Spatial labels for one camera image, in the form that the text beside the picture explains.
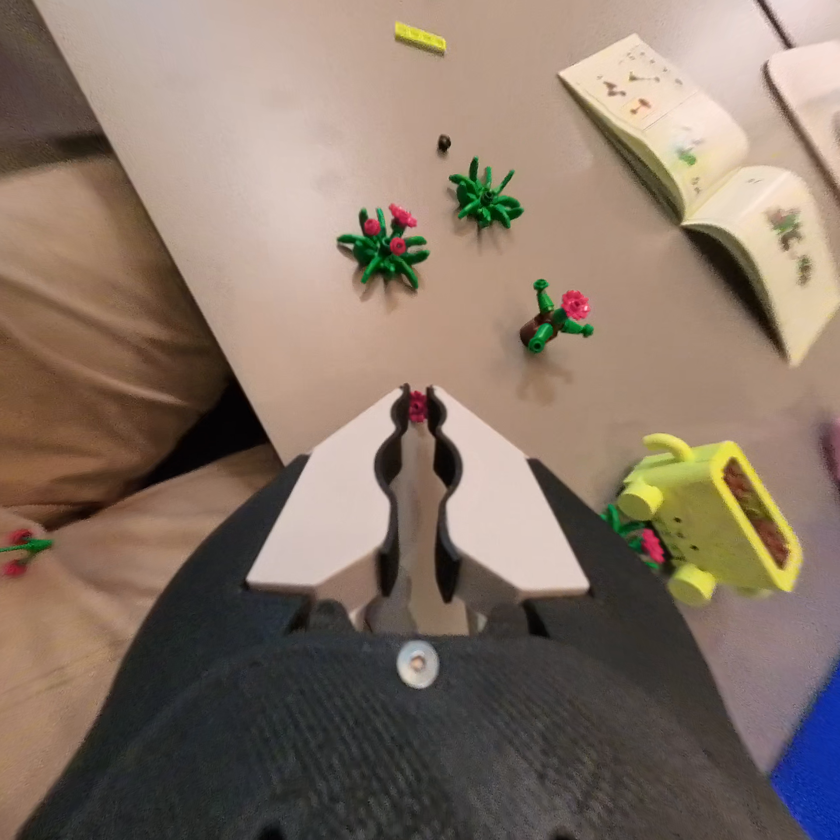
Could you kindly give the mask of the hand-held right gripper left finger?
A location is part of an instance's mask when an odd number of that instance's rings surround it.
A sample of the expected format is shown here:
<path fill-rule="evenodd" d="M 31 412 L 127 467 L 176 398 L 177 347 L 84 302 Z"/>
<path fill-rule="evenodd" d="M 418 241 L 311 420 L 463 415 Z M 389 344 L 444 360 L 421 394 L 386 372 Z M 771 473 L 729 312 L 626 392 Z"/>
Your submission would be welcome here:
<path fill-rule="evenodd" d="M 336 602 L 356 628 L 400 568 L 397 500 L 411 389 L 399 386 L 319 443 L 247 576 L 249 589 Z"/>

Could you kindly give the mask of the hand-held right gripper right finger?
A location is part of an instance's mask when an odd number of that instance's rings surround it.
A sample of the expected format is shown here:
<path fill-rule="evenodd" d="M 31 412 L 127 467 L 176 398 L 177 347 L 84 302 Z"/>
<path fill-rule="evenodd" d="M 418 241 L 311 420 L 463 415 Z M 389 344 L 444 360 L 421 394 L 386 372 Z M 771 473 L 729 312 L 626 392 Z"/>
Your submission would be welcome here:
<path fill-rule="evenodd" d="M 543 614 L 587 606 L 590 581 L 531 459 L 443 387 L 427 388 L 437 504 L 434 570 L 446 604 L 467 632 L 493 613 Z"/>

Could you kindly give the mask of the green three-pronged toy stem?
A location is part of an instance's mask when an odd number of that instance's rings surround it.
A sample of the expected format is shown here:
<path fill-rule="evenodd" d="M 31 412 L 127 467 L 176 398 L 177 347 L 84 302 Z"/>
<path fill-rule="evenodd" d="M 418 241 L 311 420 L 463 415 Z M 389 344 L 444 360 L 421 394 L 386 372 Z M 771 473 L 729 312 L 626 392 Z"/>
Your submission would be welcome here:
<path fill-rule="evenodd" d="M 36 556 L 40 553 L 49 550 L 53 547 L 54 541 L 52 539 L 42 539 L 28 536 L 22 541 L 18 540 L 1 548 L 1 553 L 20 554 L 16 560 L 9 561 L 8 564 L 26 567 Z"/>

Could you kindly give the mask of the green toy plant pink flowers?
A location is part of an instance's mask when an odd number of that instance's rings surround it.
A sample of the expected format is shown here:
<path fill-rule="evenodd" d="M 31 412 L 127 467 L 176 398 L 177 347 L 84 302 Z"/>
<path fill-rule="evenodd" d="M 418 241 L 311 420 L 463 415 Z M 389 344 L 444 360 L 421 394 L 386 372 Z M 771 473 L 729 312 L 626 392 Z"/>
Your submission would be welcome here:
<path fill-rule="evenodd" d="M 603 509 L 601 519 L 648 568 L 661 570 L 665 567 L 665 546 L 651 523 L 628 518 L 614 503 Z"/>
<path fill-rule="evenodd" d="M 415 233 L 417 218 L 406 207 L 391 203 L 370 212 L 358 212 L 358 230 L 341 234 L 336 245 L 349 254 L 360 270 L 360 284 L 374 277 L 385 284 L 399 281 L 410 291 L 419 290 L 417 266 L 430 256 L 427 240 Z"/>

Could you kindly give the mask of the lime green toy pot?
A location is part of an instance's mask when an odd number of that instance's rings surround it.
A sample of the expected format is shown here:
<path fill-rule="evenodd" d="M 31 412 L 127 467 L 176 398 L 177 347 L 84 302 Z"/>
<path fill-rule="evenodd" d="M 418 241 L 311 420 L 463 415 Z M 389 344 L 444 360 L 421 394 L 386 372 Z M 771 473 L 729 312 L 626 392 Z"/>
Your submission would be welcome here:
<path fill-rule="evenodd" d="M 649 434 L 644 446 L 614 504 L 652 524 L 673 598 L 700 607 L 721 586 L 755 598 L 793 592 L 802 546 L 737 444 Z"/>

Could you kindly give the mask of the toy cactus pink flower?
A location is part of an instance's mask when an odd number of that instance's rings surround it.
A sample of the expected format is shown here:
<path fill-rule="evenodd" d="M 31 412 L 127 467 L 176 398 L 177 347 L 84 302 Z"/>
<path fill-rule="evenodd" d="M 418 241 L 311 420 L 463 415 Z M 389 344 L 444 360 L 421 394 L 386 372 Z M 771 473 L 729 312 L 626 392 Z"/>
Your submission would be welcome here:
<path fill-rule="evenodd" d="M 548 343 L 562 334 L 586 339 L 594 333 L 594 327 L 589 323 L 590 299 L 579 290 L 567 290 L 560 304 L 555 305 L 548 292 L 549 285 L 543 278 L 532 284 L 539 311 L 519 331 L 521 344 L 533 355 L 543 352 Z"/>

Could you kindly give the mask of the green leafy toy plant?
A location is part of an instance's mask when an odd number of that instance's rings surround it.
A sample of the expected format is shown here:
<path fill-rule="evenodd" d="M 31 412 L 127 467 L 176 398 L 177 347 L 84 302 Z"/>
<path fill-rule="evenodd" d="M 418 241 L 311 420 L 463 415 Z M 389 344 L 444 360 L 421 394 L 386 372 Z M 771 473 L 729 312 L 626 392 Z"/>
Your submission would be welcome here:
<path fill-rule="evenodd" d="M 458 221 L 471 219 L 478 230 L 493 224 L 509 229 L 524 214 L 522 203 L 507 193 L 515 173 L 514 169 L 510 169 L 499 183 L 494 183 L 492 168 L 488 166 L 480 172 L 480 159 L 475 156 L 466 173 L 449 175 L 448 182 L 455 190 L 455 217 Z"/>

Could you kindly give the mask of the blue plastic bin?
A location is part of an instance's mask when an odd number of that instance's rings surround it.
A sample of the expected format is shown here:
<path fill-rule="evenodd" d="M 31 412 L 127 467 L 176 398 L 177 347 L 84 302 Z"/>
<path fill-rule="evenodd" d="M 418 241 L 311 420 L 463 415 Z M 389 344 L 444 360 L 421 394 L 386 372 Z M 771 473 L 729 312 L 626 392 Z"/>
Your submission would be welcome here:
<path fill-rule="evenodd" d="M 839 838 L 839 663 L 774 767 L 772 786 L 812 839 Z"/>

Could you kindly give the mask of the open instruction booklet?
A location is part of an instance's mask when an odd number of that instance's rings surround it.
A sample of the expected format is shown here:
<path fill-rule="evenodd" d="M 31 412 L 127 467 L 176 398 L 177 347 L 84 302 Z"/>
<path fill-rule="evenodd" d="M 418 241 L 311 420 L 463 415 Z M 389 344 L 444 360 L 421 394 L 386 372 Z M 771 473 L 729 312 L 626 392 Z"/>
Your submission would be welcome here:
<path fill-rule="evenodd" d="M 807 184 L 746 165 L 747 134 L 638 35 L 559 78 L 679 225 L 725 250 L 750 284 L 790 367 L 838 311 L 835 259 Z"/>

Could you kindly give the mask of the lime green flat toy plate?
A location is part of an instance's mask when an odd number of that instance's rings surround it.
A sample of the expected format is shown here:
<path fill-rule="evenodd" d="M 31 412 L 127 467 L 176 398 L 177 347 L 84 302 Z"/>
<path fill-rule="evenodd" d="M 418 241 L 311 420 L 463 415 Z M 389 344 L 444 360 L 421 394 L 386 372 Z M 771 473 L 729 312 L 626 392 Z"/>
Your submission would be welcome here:
<path fill-rule="evenodd" d="M 395 21 L 394 37 L 400 43 L 437 56 L 444 56 L 447 53 L 447 41 L 443 36 L 401 21 Z"/>

